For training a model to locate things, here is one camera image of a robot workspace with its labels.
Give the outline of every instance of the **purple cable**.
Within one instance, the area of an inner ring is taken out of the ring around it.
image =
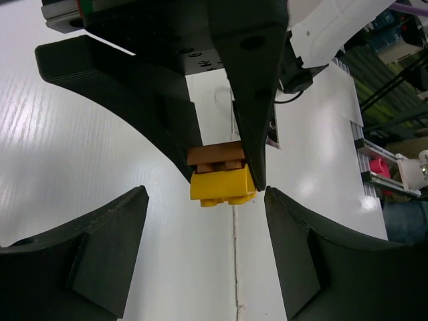
[[[409,15],[418,15],[419,17],[427,17],[428,18],[428,10],[413,7],[411,5],[402,5],[401,3],[393,3],[389,9],[395,10],[402,13],[408,13]]]

